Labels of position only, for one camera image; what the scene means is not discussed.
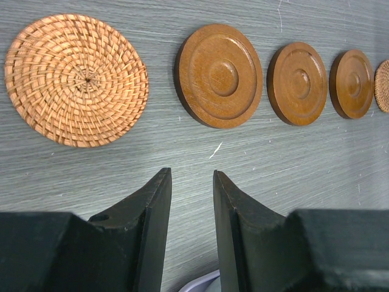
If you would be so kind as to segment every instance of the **woven coaster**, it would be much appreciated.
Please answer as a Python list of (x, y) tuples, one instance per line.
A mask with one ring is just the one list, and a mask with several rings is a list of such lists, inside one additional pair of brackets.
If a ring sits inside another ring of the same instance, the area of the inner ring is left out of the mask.
[(379, 108), (389, 113), (389, 60), (384, 61), (377, 69), (374, 79), (374, 95)]
[(120, 138), (148, 96), (146, 67), (132, 45), (106, 23), (73, 14), (19, 33), (5, 58), (5, 84), (33, 129), (75, 147)]

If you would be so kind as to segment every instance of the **wood grain surface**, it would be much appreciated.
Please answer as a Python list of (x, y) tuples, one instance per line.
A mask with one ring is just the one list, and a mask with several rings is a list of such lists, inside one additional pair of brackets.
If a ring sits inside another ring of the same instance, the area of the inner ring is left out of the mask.
[(389, 116), (375, 101), (363, 118), (346, 120), (327, 96), (313, 124), (293, 127), (276, 116), (264, 87), (251, 119), (219, 130), (192, 119), (173, 84), (180, 45), (210, 23), (240, 30), (260, 56), (264, 77), (277, 49), (294, 41), (314, 47), (327, 73), (341, 51), (354, 48), (375, 70), (389, 58), (388, 1), (2, 0), (0, 62), (21, 29), (57, 13), (87, 14), (122, 33), (147, 66), (149, 101), (122, 138), (77, 149), (31, 130), (0, 83), (0, 210), (65, 210), (88, 218), (171, 167), (162, 291), (174, 292), (218, 268), (214, 169), (282, 215), (297, 207), (389, 207)]

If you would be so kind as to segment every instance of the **wicker trivet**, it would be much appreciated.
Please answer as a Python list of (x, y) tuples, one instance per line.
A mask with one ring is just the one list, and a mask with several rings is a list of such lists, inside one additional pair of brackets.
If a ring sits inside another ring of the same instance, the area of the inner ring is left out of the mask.
[(5, 59), (5, 84), (33, 129), (76, 147), (121, 137), (148, 95), (146, 67), (132, 45), (106, 23), (73, 14), (20, 32)]
[(374, 79), (374, 95), (379, 108), (389, 113), (389, 60), (384, 61), (377, 69)]

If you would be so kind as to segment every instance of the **round woven placemat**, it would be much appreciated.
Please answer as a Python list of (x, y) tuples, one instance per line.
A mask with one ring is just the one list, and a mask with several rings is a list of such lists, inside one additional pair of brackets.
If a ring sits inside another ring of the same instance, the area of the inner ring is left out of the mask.
[(376, 71), (374, 95), (378, 107), (385, 113), (389, 113), (389, 60), (384, 61)]
[(136, 123), (148, 96), (145, 65), (115, 29), (55, 15), (22, 30), (5, 58), (5, 84), (22, 118), (58, 143), (110, 143)]

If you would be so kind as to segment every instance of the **screw hole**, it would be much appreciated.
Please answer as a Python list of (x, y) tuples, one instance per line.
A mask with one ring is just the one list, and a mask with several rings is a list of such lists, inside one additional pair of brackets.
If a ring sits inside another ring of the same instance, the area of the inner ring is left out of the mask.
[(109, 215), (107, 214), (98, 214), (98, 215), (94, 215), (92, 216), (89, 221), (90, 222), (99, 222), (99, 221), (105, 221), (105, 220), (108, 220), (109, 219)]

